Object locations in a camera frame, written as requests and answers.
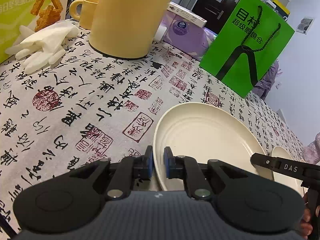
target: table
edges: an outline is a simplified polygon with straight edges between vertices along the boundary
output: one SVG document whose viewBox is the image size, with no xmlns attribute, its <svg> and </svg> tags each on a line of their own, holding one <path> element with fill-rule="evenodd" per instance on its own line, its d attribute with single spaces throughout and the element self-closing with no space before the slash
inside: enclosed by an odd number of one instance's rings
<svg viewBox="0 0 320 240">
<path fill-rule="evenodd" d="M 106 58 L 89 34 L 81 28 L 59 62 L 32 75 L 14 56 L 0 64 L 0 214 L 16 231 L 12 203 L 23 189 L 100 158 L 143 155 L 160 117 L 179 103 L 220 107 L 267 154 L 280 145 L 303 159 L 302 143 L 269 106 L 253 93 L 242 99 L 179 49 L 153 41 L 144 59 Z"/>
</svg>

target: yellow mug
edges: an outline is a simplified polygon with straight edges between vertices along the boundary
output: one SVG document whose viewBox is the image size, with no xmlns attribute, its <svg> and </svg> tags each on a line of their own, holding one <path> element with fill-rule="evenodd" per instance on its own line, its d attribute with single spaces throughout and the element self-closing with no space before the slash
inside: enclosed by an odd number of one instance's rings
<svg viewBox="0 0 320 240">
<path fill-rule="evenodd" d="M 69 14 L 72 18 L 79 21 L 80 27 L 91 30 L 93 15 L 98 1 L 99 0 L 75 0 L 70 4 Z M 80 15 L 77 12 L 79 4 L 82 4 Z"/>
</svg>

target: green food package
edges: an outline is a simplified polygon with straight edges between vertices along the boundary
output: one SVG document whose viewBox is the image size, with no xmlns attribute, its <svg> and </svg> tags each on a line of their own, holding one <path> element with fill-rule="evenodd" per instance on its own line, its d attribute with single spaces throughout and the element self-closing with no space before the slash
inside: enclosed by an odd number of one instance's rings
<svg viewBox="0 0 320 240">
<path fill-rule="evenodd" d="M 262 1 L 240 0 L 200 66 L 245 98 L 293 34 Z"/>
<path fill-rule="evenodd" d="M 4 51 L 22 41 L 20 25 L 40 30 L 60 19 L 64 20 L 67 1 L 0 0 L 0 63 L 10 56 Z"/>
</svg>

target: metal screw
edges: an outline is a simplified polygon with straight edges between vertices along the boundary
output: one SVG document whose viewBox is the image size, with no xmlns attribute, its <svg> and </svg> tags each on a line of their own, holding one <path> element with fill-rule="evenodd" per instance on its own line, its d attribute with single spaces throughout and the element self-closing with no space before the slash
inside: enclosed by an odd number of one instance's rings
<svg viewBox="0 0 320 240">
<path fill-rule="evenodd" d="M 198 196 L 198 197 L 207 197 L 210 195 L 210 191 L 207 190 L 207 189 L 204 189 L 204 188 L 198 188 L 196 191 L 195 191 L 195 194 Z"/>
<path fill-rule="evenodd" d="M 112 189 L 112 190 L 109 190 L 107 195 L 111 198 L 119 198 L 121 197 L 123 194 L 123 192 L 119 189 Z"/>
</svg>

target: green shopping bag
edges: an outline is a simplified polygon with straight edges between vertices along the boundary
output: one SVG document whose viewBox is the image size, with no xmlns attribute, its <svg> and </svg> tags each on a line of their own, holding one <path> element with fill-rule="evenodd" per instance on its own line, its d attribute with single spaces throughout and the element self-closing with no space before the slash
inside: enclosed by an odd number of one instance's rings
<svg viewBox="0 0 320 240">
<path fill-rule="evenodd" d="M 240 0 L 200 66 L 245 98 L 294 30 L 260 0 Z"/>
</svg>

